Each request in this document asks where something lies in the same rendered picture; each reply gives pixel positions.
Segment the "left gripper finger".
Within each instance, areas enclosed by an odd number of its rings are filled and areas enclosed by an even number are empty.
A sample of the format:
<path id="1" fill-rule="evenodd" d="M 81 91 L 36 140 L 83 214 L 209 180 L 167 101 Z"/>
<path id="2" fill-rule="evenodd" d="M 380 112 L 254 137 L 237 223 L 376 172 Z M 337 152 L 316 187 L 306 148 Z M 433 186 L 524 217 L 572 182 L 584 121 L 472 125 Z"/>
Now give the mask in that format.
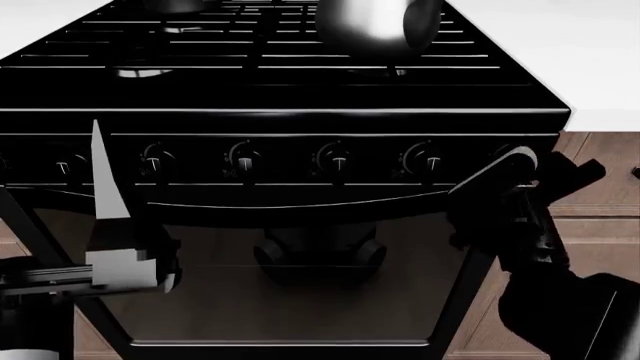
<path id="1" fill-rule="evenodd" d="M 97 119 L 92 124 L 91 161 L 95 222 L 88 251 L 135 251 L 135 226 L 116 184 Z"/>

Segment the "black oven door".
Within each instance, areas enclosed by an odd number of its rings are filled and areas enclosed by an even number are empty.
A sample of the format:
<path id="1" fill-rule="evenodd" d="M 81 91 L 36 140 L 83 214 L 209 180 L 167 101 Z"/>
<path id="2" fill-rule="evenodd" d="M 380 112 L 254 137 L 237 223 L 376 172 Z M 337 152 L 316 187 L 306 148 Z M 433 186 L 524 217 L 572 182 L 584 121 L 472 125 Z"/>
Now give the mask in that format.
<path id="1" fill-rule="evenodd" d="M 491 267 L 450 245 L 447 194 L 311 209 L 153 206 L 179 188 L 407 188 L 448 183 L 137 185 L 146 215 L 181 243 L 170 293 L 78 308 L 134 360 L 440 360 Z"/>

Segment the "silver metal pot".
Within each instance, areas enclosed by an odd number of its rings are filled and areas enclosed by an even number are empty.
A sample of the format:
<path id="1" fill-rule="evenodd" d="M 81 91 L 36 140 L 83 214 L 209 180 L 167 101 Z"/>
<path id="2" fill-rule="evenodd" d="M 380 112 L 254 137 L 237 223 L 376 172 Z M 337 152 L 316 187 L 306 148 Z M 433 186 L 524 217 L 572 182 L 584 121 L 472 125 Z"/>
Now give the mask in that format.
<path id="1" fill-rule="evenodd" d="M 148 11 L 158 14 L 190 14 L 206 8 L 204 0 L 142 0 Z"/>

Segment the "silver metal kettle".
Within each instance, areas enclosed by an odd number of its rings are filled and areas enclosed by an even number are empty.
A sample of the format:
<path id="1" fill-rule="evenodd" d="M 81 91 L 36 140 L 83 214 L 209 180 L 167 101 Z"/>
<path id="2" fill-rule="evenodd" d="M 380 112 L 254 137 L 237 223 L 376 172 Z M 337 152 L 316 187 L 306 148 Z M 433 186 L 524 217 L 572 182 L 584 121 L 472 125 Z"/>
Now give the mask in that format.
<path id="1" fill-rule="evenodd" d="M 319 0 L 315 27 L 326 44 L 351 51 L 422 50 L 440 29 L 444 0 Z"/>

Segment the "brown wooden cabinet drawer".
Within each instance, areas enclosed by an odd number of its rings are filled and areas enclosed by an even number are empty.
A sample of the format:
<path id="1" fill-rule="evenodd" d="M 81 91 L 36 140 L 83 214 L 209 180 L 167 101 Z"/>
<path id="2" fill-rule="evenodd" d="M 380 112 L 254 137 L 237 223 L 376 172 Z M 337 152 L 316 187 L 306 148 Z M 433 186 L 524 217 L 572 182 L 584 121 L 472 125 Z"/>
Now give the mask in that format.
<path id="1" fill-rule="evenodd" d="M 556 218 L 573 272 L 640 283 L 640 218 Z"/>
<path id="2" fill-rule="evenodd" d="M 555 146 L 575 164 L 594 159 L 606 176 L 553 203 L 556 217 L 640 217 L 639 132 L 563 132 Z"/>

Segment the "black gas stove range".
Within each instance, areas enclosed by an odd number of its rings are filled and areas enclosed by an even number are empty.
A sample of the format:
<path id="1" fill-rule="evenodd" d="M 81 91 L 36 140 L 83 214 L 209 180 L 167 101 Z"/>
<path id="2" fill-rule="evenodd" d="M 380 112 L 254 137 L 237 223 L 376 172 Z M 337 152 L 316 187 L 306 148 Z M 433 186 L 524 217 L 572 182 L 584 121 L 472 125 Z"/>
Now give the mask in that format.
<path id="1" fill-rule="evenodd" d="M 570 107 L 511 59 L 467 17 L 473 29 L 530 77 L 528 86 L 281 86 L 224 83 L 214 77 L 154 82 L 38 71 L 0 71 L 0 219 L 30 251 L 54 263 L 84 262 L 95 222 L 92 124 L 98 120 L 118 185 L 418 184 L 404 170 L 410 146 L 431 140 L 443 155 L 439 183 L 454 188 L 492 162 L 507 144 L 552 152 Z M 244 184 L 229 149 L 252 140 L 264 170 Z M 353 154 L 343 185 L 316 165 L 326 143 Z M 164 143 L 176 158 L 165 185 L 141 175 L 141 153 Z M 53 158 L 88 157 L 82 185 L 60 183 Z"/>

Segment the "black cast iron stove grate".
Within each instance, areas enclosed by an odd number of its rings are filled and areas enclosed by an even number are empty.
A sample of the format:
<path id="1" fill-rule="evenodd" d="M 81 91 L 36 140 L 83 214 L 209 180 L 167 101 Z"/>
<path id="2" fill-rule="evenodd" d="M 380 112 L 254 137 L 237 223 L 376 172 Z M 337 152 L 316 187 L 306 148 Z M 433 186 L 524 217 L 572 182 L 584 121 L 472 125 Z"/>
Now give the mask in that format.
<path id="1" fill-rule="evenodd" d="M 528 86 L 530 77 L 444 8 L 435 41 L 398 58 L 352 56 L 323 41 L 317 0 L 221 0 L 194 14 L 113 0 L 0 59 L 0 71 L 154 82 L 214 77 L 281 86 Z"/>

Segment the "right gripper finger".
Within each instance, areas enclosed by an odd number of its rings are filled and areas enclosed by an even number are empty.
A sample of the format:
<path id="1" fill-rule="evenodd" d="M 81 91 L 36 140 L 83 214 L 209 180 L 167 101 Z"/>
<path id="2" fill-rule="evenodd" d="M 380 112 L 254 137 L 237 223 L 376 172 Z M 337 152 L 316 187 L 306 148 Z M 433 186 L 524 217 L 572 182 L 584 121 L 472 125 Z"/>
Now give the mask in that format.
<path id="1" fill-rule="evenodd" d="M 452 188 L 447 196 L 448 211 L 463 211 L 499 200 L 502 194 L 526 182 L 530 176 L 514 176 L 496 162 L 488 164 Z"/>
<path id="2" fill-rule="evenodd" d="M 539 199 L 542 203 L 554 203 L 604 176 L 605 167 L 595 159 L 577 165 L 561 152 L 551 152 L 539 166 Z"/>

